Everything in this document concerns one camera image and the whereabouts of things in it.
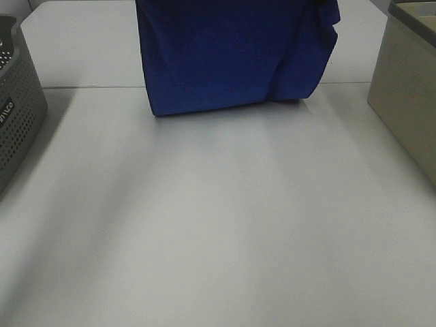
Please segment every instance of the box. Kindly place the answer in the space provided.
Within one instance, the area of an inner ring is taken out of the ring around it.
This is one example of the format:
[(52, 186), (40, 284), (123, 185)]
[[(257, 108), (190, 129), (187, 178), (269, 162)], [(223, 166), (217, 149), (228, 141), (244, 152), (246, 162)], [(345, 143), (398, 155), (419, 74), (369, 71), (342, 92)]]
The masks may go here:
[(436, 2), (393, 0), (369, 103), (436, 184)]

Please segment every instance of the blue cloth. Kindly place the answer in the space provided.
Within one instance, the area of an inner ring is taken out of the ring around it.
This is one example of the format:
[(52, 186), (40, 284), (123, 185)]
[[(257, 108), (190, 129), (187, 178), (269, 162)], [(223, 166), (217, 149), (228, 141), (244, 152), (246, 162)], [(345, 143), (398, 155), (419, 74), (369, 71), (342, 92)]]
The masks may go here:
[(337, 0), (136, 0), (155, 115), (303, 99), (337, 41)]

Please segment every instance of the blue towel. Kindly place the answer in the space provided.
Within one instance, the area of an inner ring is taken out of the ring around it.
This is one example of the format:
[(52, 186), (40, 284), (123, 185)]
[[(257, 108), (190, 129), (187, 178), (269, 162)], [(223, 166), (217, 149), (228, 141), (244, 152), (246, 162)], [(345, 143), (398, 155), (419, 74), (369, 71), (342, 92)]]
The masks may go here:
[(136, 0), (156, 116), (304, 99), (337, 41), (337, 0)]

